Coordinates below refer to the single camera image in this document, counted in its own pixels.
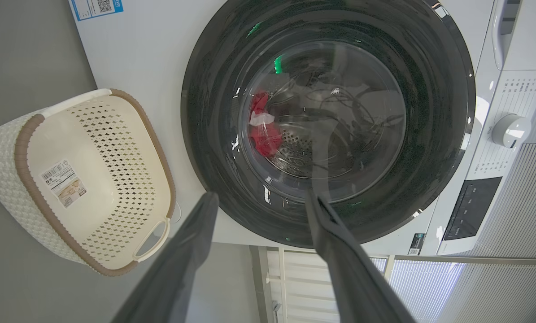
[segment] barcode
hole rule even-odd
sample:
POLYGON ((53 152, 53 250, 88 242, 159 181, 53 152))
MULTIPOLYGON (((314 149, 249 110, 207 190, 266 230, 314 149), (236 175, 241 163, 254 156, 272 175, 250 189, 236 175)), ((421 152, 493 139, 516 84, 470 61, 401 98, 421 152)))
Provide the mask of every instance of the barcode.
POLYGON ((70 196, 66 198, 65 200, 65 207, 69 207, 69 205, 73 204, 73 198, 70 196))
POLYGON ((109 12, 112 11, 112 5, 110 4, 112 0, 98 0, 98 8, 100 12, 109 12))
POLYGON ((58 174, 58 172, 60 172, 62 170, 62 166, 61 165, 56 165, 55 167, 51 168, 50 170, 48 170, 47 172, 45 172, 43 174, 43 178, 44 180, 47 180, 53 176, 55 176, 56 174, 58 174))

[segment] washing machine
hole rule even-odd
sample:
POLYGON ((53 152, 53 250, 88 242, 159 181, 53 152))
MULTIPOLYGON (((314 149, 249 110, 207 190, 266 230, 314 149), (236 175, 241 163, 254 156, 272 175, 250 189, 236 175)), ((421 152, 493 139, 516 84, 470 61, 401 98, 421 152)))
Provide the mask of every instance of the washing machine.
POLYGON ((99 88, 142 104, 174 235, 311 248, 305 190, 371 255, 470 250, 536 106, 536 0, 70 0, 99 88))

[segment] laundry basket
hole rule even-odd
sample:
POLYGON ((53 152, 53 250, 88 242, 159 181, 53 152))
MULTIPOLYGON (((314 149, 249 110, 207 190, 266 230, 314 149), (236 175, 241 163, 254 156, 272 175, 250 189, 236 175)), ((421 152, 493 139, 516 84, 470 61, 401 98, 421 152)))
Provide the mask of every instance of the laundry basket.
POLYGON ((50 251, 117 276, 165 243, 175 192, 142 107, 102 89, 0 127, 0 200, 50 251))

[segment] control knob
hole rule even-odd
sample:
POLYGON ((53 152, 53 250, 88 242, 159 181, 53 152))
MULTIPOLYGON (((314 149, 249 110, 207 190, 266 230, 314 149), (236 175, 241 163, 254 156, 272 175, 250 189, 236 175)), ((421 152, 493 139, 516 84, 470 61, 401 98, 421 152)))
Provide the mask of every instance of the control knob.
POLYGON ((491 139, 507 148, 520 146, 531 132, 531 121, 516 114, 508 114, 495 124, 491 139))

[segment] sticker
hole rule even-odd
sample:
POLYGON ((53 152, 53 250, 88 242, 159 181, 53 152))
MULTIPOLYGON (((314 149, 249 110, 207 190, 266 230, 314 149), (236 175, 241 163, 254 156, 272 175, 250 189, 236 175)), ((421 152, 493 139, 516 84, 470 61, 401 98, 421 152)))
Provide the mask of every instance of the sticker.
POLYGON ((58 162, 40 176, 65 209, 68 209, 87 192, 83 182, 66 159, 58 162))
POLYGON ((411 241, 411 246, 407 255, 409 256, 418 256, 423 247, 423 240, 425 239, 425 233, 416 233, 413 236, 413 241, 411 241))
POLYGON ((72 0, 72 2, 78 21, 124 11, 121 0, 72 0))

